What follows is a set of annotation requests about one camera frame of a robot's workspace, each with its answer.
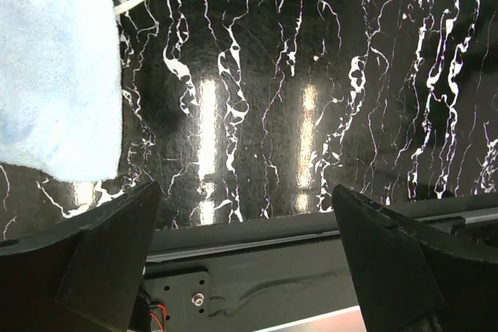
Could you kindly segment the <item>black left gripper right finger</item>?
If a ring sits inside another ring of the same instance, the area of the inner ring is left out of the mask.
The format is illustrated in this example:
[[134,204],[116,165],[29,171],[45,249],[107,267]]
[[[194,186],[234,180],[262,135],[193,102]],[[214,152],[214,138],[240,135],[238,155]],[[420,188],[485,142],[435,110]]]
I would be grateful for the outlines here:
[[438,229],[338,185],[332,204],[368,331],[495,331],[497,219]]

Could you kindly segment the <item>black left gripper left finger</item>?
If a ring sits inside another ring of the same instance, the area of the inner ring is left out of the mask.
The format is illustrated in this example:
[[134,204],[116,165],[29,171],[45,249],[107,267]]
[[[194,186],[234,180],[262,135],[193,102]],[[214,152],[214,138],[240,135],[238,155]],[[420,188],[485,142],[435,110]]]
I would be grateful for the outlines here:
[[3,331],[125,331],[160,187],[144,183],[49,228],[1,243]]

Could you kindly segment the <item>light blue towel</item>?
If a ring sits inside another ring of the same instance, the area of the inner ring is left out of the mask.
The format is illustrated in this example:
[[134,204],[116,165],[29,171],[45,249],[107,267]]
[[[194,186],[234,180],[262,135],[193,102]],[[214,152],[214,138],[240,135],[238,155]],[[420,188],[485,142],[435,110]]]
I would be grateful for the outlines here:
[[58,180],[117,176],[120,42],[112,0],[1,0],[1,160]]

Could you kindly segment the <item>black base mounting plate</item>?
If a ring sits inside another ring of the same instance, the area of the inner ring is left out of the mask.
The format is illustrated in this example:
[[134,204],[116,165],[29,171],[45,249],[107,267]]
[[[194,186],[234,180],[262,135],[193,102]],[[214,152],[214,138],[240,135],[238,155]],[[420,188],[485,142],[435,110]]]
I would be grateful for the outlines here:
[[[494,193],[392,205],[450,228],[497,219]],[[359,303],[332,211],[159,232],[144,270],[168,331],[253,331],[356,308]]]

